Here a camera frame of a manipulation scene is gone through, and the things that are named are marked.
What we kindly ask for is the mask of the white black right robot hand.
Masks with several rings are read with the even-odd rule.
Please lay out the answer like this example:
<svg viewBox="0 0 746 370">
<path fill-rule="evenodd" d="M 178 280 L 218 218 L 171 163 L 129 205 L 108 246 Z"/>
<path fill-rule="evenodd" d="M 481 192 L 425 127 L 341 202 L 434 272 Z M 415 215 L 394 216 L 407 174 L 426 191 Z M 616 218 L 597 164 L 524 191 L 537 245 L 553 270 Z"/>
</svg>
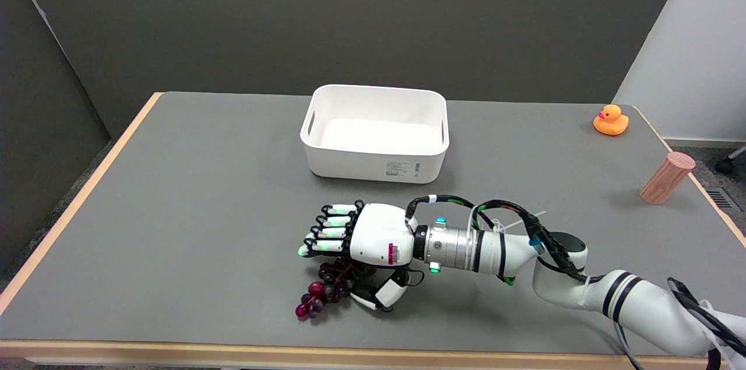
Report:
<svg viewBox="0 0 746 370">
<path fill-rule="evenodd" d="M 352 298 L 373 311 L 390 311 L 409 286 L 409 266 L 414 259 L 414 242 L 419 223 L 407 211 L 383 203 L 325 205 L 315 225 L 298 249 L 302 258 L 325 256 L 347 261 L 352 266 L 391 269 L 379 287 L 349 288 Z"/>
</svg>

